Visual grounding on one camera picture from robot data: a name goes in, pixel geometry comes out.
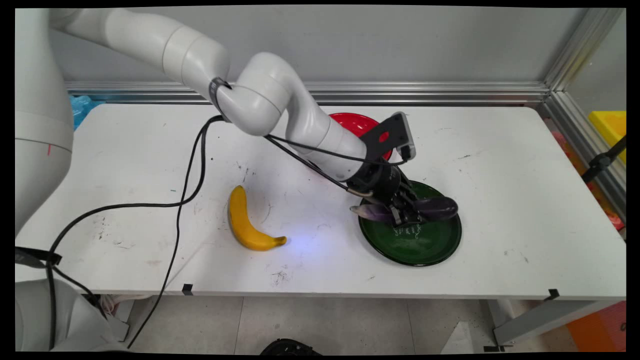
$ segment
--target table leg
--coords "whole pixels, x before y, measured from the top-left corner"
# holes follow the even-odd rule
[[[508,300],[489,300],[496,328],[497,345],[512,345],[543,334],[583,316],[609,307],[617,301],[549,300],[513,318]]]

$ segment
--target yellow bin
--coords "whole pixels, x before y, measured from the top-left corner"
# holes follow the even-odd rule
[[[609,146],[616,145],[622,136],[627,134],[626,111],[592,111],[589,120],[596,127]],[[619,155],[620,159],[627,163],[627,150]]]

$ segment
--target aluminum frame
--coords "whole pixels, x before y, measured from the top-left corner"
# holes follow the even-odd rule
[[[552,92],[566,91],[568,85],[598,49],[622,14],[621,8],[590,8],[585,13],[560,56],[545,76]]]
[[[117,104],[208,104],[192,89],[178,83],[67,82],[70,95]],[[305,86],[320,105],[353,106],[530,106],[548,96],[548,88],[534,82],[361,82],[315,83]]]
[[[596,155],[609,150],[610,146],[590,123],[569,93],[552,92],[542,106],[585,165]],[[618,213],[620,220],[626,224],[626,164],[617,158],[606,170],[598,174],[595,181]]]

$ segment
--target tabletop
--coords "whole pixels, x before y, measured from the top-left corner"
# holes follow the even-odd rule
[[[360,198],[261,137],[217,122],[206,177],[183,207],[168,294],[567,300],[627,296],[626,245],[540,116],[521,107],[325,106],[378,121],[403,111],[416,157],[401,165],[459,205],[462,239],[442,263],[411,267],[378,254],[349,207]],[[48,249],[85,211],[121,202],[177,202],[205,105],[103,104],[77,129],[71,169],[16,245]],[[282,135],[286,114],[272,132]],[[196,154],[195,164],[200,163]],[[194,166],[188,194],[200,175]],[[243,185],[252,224],[288,242],[243,247],[228,224]],[[95,293],[156,294],[175,243],[177,208],[114,209],[63,239],[60,269]],[[44,278],[16,265],[15,280]]]

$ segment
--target red plate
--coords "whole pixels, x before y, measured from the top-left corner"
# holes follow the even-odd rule
[[[354,113],[336,113],[329,116],[331,116],[333,120],[337,121],[338,124],[342,125],[342,127],[351,131],[357,137],[361,137],[367,131],[371,130],[379,124],[379,122],[373,120],[370,117]],[[384,142],[388,137],[389,133],[383,133],[380,136],[380,142]],[[385,160],[389,160],[389,158],[391,157],[391,151],[386,153],[383,157]]]

